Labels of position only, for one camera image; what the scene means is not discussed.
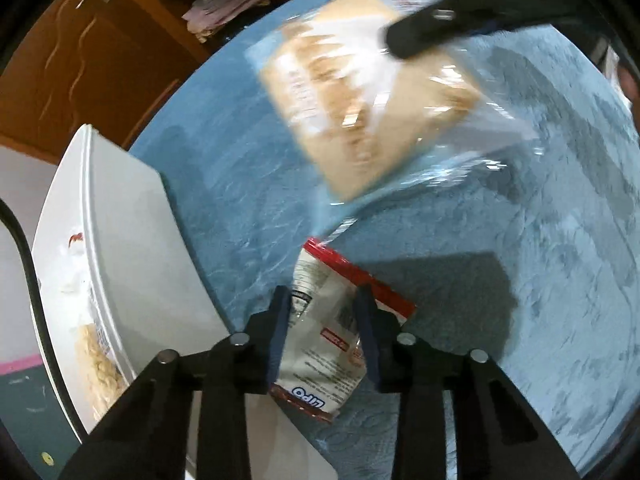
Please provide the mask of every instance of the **plastic bag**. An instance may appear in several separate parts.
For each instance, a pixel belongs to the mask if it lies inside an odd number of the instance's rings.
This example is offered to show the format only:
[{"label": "plastic bag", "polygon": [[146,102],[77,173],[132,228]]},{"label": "plastic bag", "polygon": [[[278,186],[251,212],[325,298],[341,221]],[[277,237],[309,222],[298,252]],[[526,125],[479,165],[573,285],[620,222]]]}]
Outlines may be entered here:
[{"label": "plastic bag", "polygon": [[100,420],[127,388],[115,363],[95,307],[82,231],[74,230],[63,247],[65,276],[60,291],[75,328],[76,361],[94,419]]},{"label": "plastic bag", "polygon": [[415,305],[318,240],[293,272],[289,331],[272,395],[332,421],[366,374],[353,315],[356,287],[368,283],[379,308],[403,324]]},{"label": "plastic bag", "polygon": [[247,51],[324,176],[314,235],[397,190],[457,184],[488,154],[537,137],[479,84],[463,49],[386,51],[386,26],[430,1],[332,0]]}]

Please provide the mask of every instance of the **black cable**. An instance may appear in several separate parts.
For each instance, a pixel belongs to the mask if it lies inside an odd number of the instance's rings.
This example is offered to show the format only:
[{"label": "black cable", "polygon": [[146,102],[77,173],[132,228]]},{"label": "black cable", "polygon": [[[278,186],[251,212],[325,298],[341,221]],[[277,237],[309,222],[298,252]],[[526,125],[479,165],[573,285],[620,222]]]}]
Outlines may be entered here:
[{"label": "black cable", "polygon": [[4,203],[0,198],[0,221],[11,233],[14,239],[15,245],[18,247],[18,254],[20,254],[20,260],[22,261],[22,269],[24,271],[24,277],[27,280],[27,288],[29,289],[29,298],[31,300],[31,311],[33,312],[33,319],[35,320],[36,331],[38,332],[38,339],[42,346],[42,352],[44,354],[44,360],[51,379],[53,380],[53,387],[58,392],[62,408],[65,410],[66,416],[68,416],[71,426],[73,427],[76,435],[80,438],[80,441],[84,441],[87,437],[87,432],[84,429],[84,425],[78,416],[78,412],[71,401],[71,396],[66,389],[65,380],[60,372],[56,354],[51,344],[51,338],[49,336],[49,329],[47,328],[47,320],[44,316],[44,310],[42,308],[42,298],[40,297],[40,288],[38,287],[38,279],[36,277],[36,269],[33,265],[33,259],[31,257],[31,250],[24,231],[15,217],[14,213],[9,209],[9,206]]}]

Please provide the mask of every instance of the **screw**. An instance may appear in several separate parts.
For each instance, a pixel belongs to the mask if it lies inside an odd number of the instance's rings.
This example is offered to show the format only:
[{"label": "screw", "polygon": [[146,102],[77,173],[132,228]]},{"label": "screw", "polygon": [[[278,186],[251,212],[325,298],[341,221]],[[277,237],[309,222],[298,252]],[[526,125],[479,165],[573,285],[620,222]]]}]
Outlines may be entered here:
[{"label": "screw", "polygon": [[431,15],[441,22],[451,22],[456,18],[456,11],[451,9],[436,9]]},{"label": "screw", "polygon": [[396,341],[404,346],[413,346],[415,345],[417,339],[413,334],[409,334],[408,332],[401,332],[398,334],[398,337],[396,337]]},{"label": "screw", "polygon": [[244,346],[249,342],[249,335],[244,332],[236,332],[229,338],[229,342],[232,346]]},{"label": "screw", "polygon": [[479,348],[472,350],[470,355],[476,363],[485,363],[489,360],[489,354]]},{"label": "screw", "polygon": [[168,348],[167,350],[159,351],[156,357],[158,358],[158,361],[165,365],[180,357],[180,354],[178,354],[178,352],[176,352],[175,350],[171,350],[170,348]]}]

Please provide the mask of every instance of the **table surface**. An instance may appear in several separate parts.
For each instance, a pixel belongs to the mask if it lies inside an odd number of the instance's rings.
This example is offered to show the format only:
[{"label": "table surface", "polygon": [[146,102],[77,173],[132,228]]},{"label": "table surface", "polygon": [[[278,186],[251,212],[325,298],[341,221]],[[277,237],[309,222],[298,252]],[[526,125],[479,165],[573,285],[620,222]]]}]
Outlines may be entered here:
[{"label": "table surface", "polygon": [[[315,169],[245,50],[328,0],[293,0],[207,61],[131,153],[156,168],[223,319],[240,329],[290,283],[314,221]],[[579,470],[640,393],[640,152],[629,113],[549,27],[469,41],[544,147],[507,168],[370,208],[332,246],[415,301],[434,346],[497,358]],[[389,478],[398,398],[365,380],[329,426],[289,414],[341,479]]]}]

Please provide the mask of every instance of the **blue tablecloth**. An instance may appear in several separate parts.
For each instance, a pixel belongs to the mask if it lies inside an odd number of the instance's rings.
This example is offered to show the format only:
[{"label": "blue tablecloth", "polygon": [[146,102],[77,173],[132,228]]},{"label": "blue tablecloth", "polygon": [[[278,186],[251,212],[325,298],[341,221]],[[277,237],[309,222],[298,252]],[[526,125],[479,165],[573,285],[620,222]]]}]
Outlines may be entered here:
[{"label": "blue tablecloth", "polygon": [[[318,176],[244,57],[294,0],[207,61],[131,152],[164,176],[174,213],[230,328],[290,283]],[[408,329],[499,359],[580,470],[640,392],[640,152],[602,76],[549,27],[471,42],[543,155],[368,210],[332,246],[418,305]],[[398,399],[367,381],[332,426],[292,413],[341,479],[389,478]]]}]

